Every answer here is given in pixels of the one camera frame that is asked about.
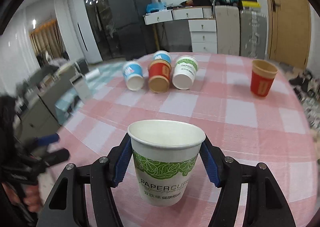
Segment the left hand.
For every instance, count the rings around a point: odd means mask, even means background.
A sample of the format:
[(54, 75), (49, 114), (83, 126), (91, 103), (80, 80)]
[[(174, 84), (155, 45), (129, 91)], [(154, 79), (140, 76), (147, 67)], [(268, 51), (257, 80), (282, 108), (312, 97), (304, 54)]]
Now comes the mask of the left hand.
[[(12, 204), (16, 205), (21, 202), (15, 191), (10, 186), (5, 183), (3, 183), (2, 185)], [(42, 201), (38, 185), (27, 185), (27, 187), (25, 188), (24, 203), (28, 206), (28, 210), (30, 212), (41, 211)]]

